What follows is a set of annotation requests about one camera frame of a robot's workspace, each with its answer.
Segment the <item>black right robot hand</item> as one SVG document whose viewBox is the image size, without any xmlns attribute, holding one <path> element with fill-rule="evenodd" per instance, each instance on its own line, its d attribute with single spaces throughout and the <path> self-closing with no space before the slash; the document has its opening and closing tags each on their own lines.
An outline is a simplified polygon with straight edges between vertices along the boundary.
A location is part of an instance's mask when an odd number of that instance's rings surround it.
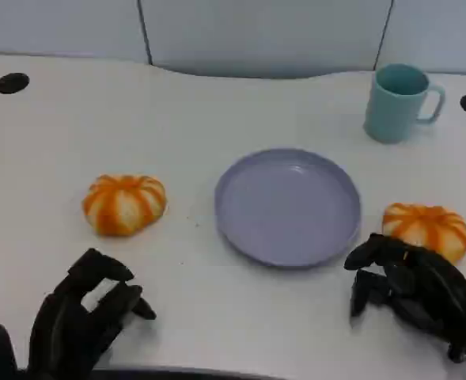
<svg viewBox="0 0 466 380">
<path fill-rule="evenodd" d="M 387 306 L 406 324 L 448 344 L 454 363 L 466 361 L 466 279 L 443 256 L 383 234 L 371 234 L 347 256 L 355 273 L 350 316 L 368 304 Z"/>
</svg>

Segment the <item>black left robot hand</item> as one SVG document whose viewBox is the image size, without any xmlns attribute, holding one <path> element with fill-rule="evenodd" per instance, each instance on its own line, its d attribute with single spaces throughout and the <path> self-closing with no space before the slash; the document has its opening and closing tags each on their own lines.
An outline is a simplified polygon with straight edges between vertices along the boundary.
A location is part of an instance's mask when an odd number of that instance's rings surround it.
<svg viewBox="0 0 466 380">
<path fill-rule="evenodd" d="M 122 332 L 128 314 L 155 320 L 157 315 L 142 297 L 142 287 L 128 284 L 133 278 L 125 264 L 88 249 L 44 299 L 36 315 L 29 342 L 28 376 L 87 379 Z M 82 299 L 105 279 L 116 281 L 116 285 L 88 311 Z"/>
</svg>

